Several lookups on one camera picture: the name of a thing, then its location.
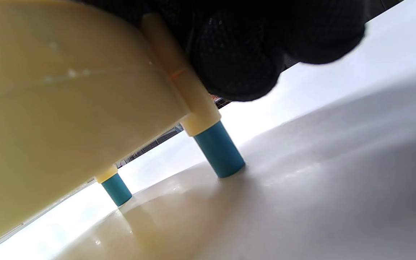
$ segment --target cream plastic object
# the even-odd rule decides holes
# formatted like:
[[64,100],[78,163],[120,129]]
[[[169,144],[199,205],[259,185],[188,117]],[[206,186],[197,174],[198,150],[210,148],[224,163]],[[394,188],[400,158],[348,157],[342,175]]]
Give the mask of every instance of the cream plastic object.
[[218,108],[162,18],[157,14],[144,15],[141,31],[190,108],[190,115],[181,122],[187,134],[193,137],[219,122]]
[[0,0],[0,236],[188,113],[128,23]]
[[110,179],[112,176],[118,173],[117,166],[114,164],[110,168],[108,168],[103,173],[96,175],[95,179],[98,183],[103,183],[104,181]]

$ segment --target black glove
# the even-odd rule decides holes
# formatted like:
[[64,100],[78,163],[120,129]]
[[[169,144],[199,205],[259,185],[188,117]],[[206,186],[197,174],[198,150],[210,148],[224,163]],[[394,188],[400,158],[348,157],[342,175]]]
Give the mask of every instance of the black glove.
[[81,0],[139,26],[159,13],[212,94],[249,101],[267,94],[284,57],[335,61],[365,32],[365,0]]

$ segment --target black knit fabric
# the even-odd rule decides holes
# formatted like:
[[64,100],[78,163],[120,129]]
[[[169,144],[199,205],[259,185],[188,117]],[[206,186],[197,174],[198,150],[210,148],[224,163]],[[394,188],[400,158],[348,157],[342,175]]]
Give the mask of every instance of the black knit fabric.
[[301,61],[343,57],[364,36],[365,0],[82,0],[139,26],[159,13],[212,94],[249,101]]

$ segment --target white surface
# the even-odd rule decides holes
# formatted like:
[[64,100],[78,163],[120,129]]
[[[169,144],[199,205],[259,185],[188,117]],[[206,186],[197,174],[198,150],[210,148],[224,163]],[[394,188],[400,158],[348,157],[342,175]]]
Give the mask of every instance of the white surface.
[[[416,259],[416,0],[371,21],[344,59],[297,64],[268,96],[221,112],[244,173],[217,181],[178,134],[120,169],[133,193],[160,182],[123,216],[94,184],[2,243],[0,259]],[[158,225],[133,222],[140,209]],[[115,233],[86,232],[110,213],[101,225]],[[135,255],[117,248],[136,237]]]

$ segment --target plastic leg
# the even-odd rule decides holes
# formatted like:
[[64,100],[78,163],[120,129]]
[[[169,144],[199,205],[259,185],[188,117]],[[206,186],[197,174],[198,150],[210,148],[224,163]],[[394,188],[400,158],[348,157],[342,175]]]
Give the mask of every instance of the plastic leg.
[[118,207],[132,197],[131,192],[117,173],[101,184]]
[[229,177],[245,165],[221,121],[194,138],[219,178]]

